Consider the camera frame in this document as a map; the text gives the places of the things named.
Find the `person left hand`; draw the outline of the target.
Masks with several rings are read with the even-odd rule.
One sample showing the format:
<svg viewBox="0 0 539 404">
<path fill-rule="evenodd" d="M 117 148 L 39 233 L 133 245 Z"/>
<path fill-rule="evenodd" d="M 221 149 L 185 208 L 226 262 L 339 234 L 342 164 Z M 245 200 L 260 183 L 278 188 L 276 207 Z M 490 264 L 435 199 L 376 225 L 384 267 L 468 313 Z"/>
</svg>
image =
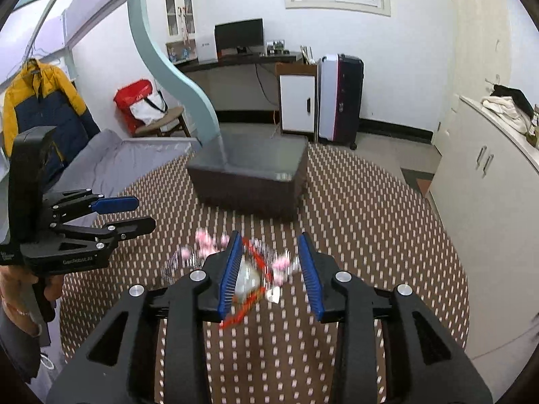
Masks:
<svg viewBox="0 0 539 404">
<path fill-rule="evenodd" d="M 38 277 L 18 265 L 1 266 L 1 339 L 23 335 L 39 337 L 42 326 L 30 312 L 27 295 L 33 295 Z"/>
</svg>

